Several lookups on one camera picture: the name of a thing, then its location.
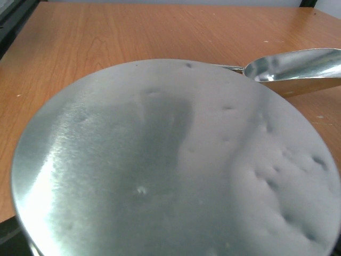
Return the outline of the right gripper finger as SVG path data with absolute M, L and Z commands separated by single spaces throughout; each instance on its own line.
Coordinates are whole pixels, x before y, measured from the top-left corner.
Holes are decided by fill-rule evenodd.
M 16 217 L 1 222 L 1 256 L 32 256 L 28 241 Z

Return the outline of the silver jar lid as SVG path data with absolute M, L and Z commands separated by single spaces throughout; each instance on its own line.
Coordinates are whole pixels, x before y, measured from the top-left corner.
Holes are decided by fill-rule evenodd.
M 312 124 L 188 60 L 61 90 L 24 130 L 11 188 L 42 255 L 329 255 L 340 234 L 339 173 Z

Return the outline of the metal scoop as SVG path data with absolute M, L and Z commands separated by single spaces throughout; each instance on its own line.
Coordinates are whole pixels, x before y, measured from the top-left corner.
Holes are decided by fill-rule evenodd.
M 284 98 L 340 86 L 340 49 L 316 48 L 268 55 L 245 67 L 220 65 Z

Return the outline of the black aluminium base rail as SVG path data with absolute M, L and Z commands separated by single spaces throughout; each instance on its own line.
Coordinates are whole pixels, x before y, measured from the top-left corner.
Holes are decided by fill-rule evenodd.
M 1 1 L 1 58 L 40 1 Z

